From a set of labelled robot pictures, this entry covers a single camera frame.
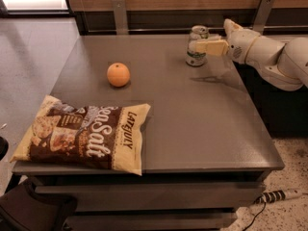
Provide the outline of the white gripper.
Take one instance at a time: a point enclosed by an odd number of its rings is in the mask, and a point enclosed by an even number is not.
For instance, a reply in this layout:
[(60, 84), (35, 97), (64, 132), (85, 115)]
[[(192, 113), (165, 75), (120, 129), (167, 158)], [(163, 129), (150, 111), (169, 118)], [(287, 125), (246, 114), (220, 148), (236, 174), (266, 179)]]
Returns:
[(201, 39), (195, 43), (194, 51), (212, 56), (222, 56), (227, 53), (232, 61), (244, 64), (249, 48), (260, 37), (260, 34), (249, 29), (243, 29), (241, 25), (229, 18), (224, 20), (223, 28), (227, 41), (225, 39)]

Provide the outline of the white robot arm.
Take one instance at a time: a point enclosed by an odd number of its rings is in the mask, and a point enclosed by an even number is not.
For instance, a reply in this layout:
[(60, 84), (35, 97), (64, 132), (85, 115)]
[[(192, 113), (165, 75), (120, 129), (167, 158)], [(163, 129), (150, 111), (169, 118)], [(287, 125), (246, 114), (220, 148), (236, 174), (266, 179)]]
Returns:
[(252, 66), (273, 86), (287, 91), (308, 87), (308, 38), (282, 42), (224, 20), (226, 39), (197, 39), (192, 51), (212, 56), (227, 55), (233, 62)]

